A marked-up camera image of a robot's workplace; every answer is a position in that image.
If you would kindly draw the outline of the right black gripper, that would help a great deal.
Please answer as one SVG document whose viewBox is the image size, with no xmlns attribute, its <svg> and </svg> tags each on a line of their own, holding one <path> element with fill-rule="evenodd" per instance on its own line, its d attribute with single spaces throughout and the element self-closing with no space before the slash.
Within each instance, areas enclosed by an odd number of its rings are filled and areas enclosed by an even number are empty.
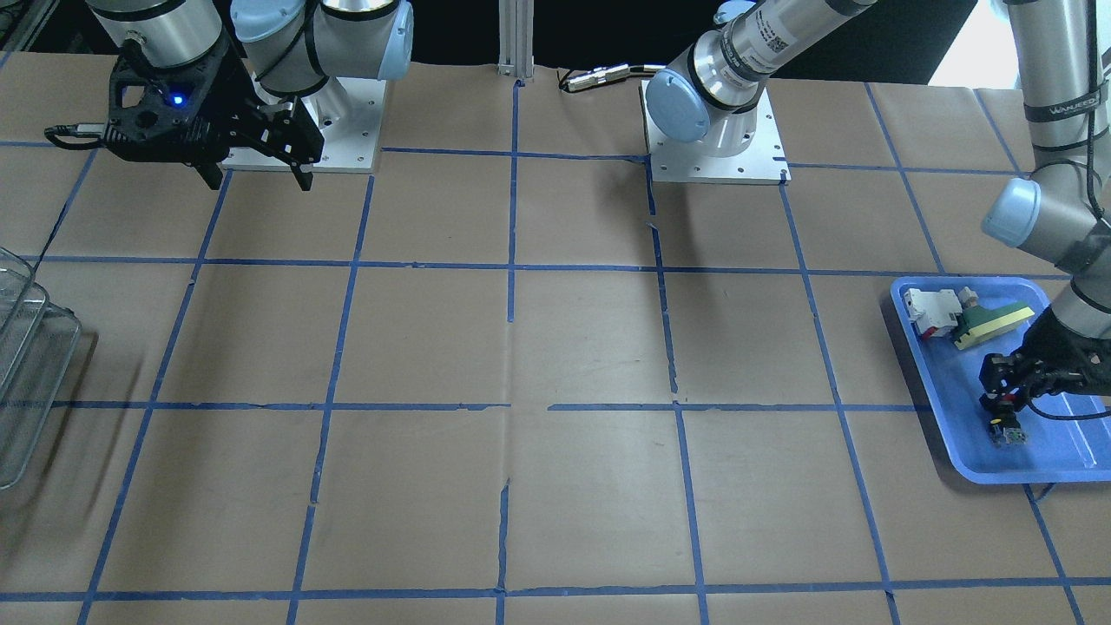
<svg viewBox="0 0 1111 625">
<path fill-rule="evenodd" d="M 300 102 L 263 102 L 229 40 L 194 61 L 156 68 L 144 47 L 128 39 L 108 77 L 102 143 L 123 160 L 192 167 L 213 191 L 226 182 L 221 162 L 231 149 L 250 148 L 291 167 L 309 193 L 326 139 Z"/>
</svg>

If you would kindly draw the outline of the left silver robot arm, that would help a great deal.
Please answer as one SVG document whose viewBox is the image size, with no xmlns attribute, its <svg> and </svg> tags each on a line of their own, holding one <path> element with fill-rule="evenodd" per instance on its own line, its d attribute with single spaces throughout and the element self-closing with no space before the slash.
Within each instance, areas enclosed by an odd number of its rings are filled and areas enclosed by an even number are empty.
<svg viewBox="0 0 1111 625">
<path fill-rule="evenodd" d="M 758 1 L 652 75 L 647 114 L 667 138 L 705 139 L 755 108 L 770 75 L 869 8 Z M 1050 262 L 1070 285 L 1015 352 L 984 359 L 981 403 L 991 412 L 1033 409 L 1045 395 L 1108 395 L 1108 6 L 1008 1 L 1005 11 L 1035 167 L 1005 183 L 983 231 Z"/>
</svg>

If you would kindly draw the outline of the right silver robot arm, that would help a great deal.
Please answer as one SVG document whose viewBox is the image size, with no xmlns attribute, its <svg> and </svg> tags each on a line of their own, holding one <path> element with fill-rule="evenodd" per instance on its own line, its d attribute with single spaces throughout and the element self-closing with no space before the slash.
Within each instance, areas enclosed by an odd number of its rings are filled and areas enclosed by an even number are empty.
<svg viewBox="0 0 1111 625">
<path fill-rule="evenodd" d="M 352 115 L 346 80 L 408 71 L 408 1 L 91 1 L 119 49 L 103 123 L 52 127 L 56 147 L 106 148 L 132 162 L 181 163 L 211 189 L 236 148 L 277 160 L 302 190 Z"/>
</svg>

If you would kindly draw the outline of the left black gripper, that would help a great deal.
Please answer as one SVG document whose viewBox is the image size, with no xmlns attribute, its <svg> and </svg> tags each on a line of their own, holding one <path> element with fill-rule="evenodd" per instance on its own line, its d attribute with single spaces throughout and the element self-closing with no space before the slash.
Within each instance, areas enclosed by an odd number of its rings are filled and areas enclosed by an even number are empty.
<svg viewBox="0 0 1111 625">
<path fill-rule="evenodd" d="M 1043 395 L 1110 394 L 1110 340 L 1071 331 L 1047 309 L 1028 329 L 1020 347 L 988 353 L 979 372 L 985 411 L 1032 407 Z"/>
</svg>

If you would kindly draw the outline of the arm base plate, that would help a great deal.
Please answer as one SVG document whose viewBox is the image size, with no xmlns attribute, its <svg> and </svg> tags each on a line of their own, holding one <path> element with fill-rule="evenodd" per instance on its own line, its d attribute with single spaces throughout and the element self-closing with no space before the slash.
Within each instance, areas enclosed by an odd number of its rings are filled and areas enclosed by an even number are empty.
<svg viewBox="0 0 1111 625">
<path fill-rule="evenodd" d="M 313 173 L 372 173 L 390 85 L 381 80 L 334 75 L 316 94 L 303 95 L 301 102 L 323 137 L 321 158 L 311 167 Z"/>
<path fill-rule="evenodd" d="M 683 141 L 658 127 L 649 111 L 648 90 L 643 80 L 644 135 L 655 182 L 778 185 L 791 179 L 769 91 L 763 90 L 757 107 L 741 114 L 714 120 L 684 112 L 672 127 L 697 128 L 703 135 Z"/>
</svg>

